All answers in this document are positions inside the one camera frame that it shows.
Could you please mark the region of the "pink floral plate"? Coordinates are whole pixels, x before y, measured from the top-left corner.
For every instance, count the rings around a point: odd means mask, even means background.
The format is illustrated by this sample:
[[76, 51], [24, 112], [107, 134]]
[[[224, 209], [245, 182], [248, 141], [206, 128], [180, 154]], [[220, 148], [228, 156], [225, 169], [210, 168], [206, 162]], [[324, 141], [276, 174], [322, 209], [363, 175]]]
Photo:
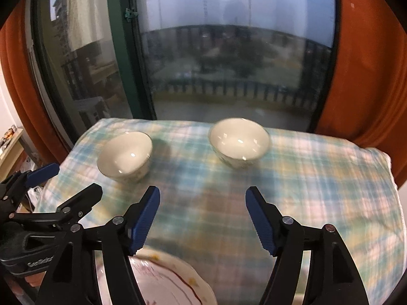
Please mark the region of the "pink floral plate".
[[129, 260], [146, 304], [217, 304], [210, 285], [180, 258], [143, 247]]

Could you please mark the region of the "white floral bowl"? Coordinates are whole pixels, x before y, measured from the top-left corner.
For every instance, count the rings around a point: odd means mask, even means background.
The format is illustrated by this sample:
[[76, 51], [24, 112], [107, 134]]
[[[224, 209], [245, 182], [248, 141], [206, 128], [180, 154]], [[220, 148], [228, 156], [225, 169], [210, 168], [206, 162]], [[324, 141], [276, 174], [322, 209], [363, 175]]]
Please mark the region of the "white floral bowl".
[[218, 158], [235, 169], [258, 163], [271, 146], [266, 129], [245, 118], [220, 120], [210, 128], [208, 140]]
[[146, 133], [126, 132], [103, 146], [97, 168], [116, 181], [139, 181], [149, 172], [152, 151], [152, 139]]

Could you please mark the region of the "wooden shelf with items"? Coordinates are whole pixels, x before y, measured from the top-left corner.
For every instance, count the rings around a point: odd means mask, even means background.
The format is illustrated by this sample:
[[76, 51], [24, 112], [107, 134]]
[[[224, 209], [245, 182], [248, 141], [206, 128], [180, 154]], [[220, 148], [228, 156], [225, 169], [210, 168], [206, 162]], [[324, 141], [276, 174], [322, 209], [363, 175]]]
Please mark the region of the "wooden shelf with items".
[[1, 180], [6, 179], [10, 174], [20, 170], [23, 161], [27, 158], [27, 154], [23, 148], [22, 135], [24, 135], [24, 129], [18, 128], [8, 146], [1, 153]]

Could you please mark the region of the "orange curtain left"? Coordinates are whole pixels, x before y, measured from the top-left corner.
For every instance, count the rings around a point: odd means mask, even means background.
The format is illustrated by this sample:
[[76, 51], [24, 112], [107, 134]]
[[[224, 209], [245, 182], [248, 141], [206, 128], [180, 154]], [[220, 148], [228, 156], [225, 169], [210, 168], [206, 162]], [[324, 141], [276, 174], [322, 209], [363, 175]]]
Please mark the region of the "orange curtain left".
[[42, 161], [61, 164], [68, 146], [52, 125], [32, 74], [25, 37], [25, 0], [18, 2], [1, 29], [1, 67], [23, 128]]

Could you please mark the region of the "orange curtain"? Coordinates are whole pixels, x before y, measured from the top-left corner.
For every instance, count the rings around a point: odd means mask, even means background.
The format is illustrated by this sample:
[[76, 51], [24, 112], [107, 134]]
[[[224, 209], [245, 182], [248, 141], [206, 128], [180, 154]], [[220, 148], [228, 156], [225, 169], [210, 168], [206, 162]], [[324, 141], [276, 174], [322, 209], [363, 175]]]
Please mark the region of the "orange curtain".
[[339, 43], [318, 134], [374, 147], [406, 182], [406, 32], [385, 0], [340, 0]]
[[25, 37], [25, 0], [18, 2], [1, 29], [1, 67], [23, 128], [42, 161], [61, 164], [68, 146], [52, 125], [32, 74]]

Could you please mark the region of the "plaid pastel tablecloth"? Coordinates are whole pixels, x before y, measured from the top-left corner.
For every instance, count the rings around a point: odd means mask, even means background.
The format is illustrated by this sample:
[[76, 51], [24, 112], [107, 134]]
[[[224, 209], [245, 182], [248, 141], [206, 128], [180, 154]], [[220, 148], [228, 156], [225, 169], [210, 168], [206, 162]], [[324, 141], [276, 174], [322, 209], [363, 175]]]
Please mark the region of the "plaid pastel tablecloth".
[[[142, 131], [153, 141], [148, 174], [117, 182], [97, 168], [114, 137]], [[285, 216], [305, 226], [333, 224], [346, 243], [371, 304], [382, 304], [406, 268], [406, 227], [390, 158], [343, 139], [270, 129], [269, 152], [246, 169], [216, 156], [210, 126], [191, 121], [108, 118], [86, 131], [44, 187], [39, 212], [53, 212], [92, 183], [102, 200], [82, 219], [86, 227], [123, 214], [154, 185], [159, 210], [146, 244], [188, 262], [211, 285], [219, 304], [257, 304], [273, 258], [259, 241], [245, 206], [256, 186]]]

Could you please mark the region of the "orange curtain right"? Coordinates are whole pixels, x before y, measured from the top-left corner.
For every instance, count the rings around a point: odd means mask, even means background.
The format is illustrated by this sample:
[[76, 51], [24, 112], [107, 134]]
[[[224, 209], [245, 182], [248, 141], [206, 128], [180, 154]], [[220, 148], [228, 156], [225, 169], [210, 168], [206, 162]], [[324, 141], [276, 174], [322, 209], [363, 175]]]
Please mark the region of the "orange curtain right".
[[385, 0], [340, 0], [339, 43], [318, 134], [374, 147], [406, 182], [406, 32]]

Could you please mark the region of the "green window frame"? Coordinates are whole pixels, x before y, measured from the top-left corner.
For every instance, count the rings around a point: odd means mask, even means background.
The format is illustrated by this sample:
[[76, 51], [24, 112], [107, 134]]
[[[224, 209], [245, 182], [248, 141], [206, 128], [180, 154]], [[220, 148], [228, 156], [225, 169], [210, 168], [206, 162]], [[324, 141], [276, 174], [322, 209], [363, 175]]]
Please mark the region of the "green window frame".
[[339, 0], [28, 0], [52, 124], [74, 143], [104, 118], [314, 131]]

